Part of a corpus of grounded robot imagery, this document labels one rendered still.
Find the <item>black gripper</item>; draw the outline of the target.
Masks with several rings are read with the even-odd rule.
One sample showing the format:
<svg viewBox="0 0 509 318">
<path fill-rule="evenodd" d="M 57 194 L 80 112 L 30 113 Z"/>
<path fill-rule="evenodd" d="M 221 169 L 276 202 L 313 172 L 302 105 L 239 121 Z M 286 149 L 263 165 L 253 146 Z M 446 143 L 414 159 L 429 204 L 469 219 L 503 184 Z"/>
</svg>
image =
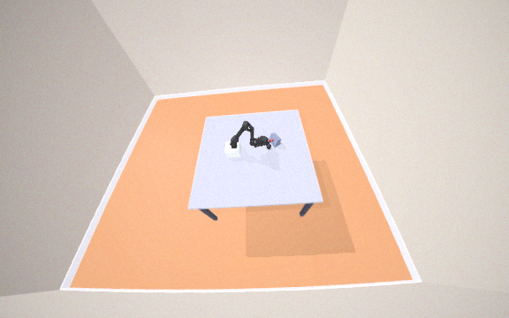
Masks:
<svg viewBox="0 0 509 318">
<path fill-rule="evenodd" d="M 270 149 L 270 148 L 271 148 L 271 145 L 270 145 L 271 141 L 268 141 L 268 140 L 267 140 L 266 142 L 267 142 L 267 143 L 262 143 L 261 147 L 266 145 L 266 146 L 267 146 L 266 148 L 267 148 L 267 149 Z"/>
</svg>

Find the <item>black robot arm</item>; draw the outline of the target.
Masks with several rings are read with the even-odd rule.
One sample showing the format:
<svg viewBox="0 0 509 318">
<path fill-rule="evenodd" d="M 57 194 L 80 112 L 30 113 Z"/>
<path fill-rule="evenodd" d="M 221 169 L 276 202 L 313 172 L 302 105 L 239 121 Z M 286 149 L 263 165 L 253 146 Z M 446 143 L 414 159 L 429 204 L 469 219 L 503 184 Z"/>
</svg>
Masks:
<svg viewBox="0 0 509 318">
<path fill-rule="evenodd" d="M 249 141 L 250 146 L 254 146 L 255 148 L 257 148 L 257 147 L 260 147 L 262 145 L 262 143 L 267 143 L 266 141 L 268 140 L 268 138 L 266 136 L 258 137 L 258 139 L 255 138 L 254 130 L 255 129 L 248 121 L 243 121 L 243 124 L 242 124 L 241 128 L 239 129 L 239 131 L 236 133 L 236 135 L 232 136 L 232 138 L 231 138 L 231 141 L 230 141 L 231 148 L 237 148 L 237 143 L 239 142 L 239 136 L 244 131 L 250 132 L 250 141 Z"/>
</svg>

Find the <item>grey-blue flat panel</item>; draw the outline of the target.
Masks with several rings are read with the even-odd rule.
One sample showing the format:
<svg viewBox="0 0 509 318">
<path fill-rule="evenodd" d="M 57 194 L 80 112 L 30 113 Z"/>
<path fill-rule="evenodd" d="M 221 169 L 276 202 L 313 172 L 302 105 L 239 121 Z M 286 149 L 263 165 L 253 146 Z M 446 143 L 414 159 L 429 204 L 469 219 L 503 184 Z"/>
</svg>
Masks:
<svg viewBox="0 0 509 318">
<path fill-rule="evenodd" d="M 269 140 L 273 140 L 271 142 L 271 144 L 274 146 L 274 147 L 277 147 L 279 146 L 280 144 L 282 144 L 280 141 L 281 139 L 273 132 L 270 134 L 270 137 L 269 137 Z"/>
</svg>

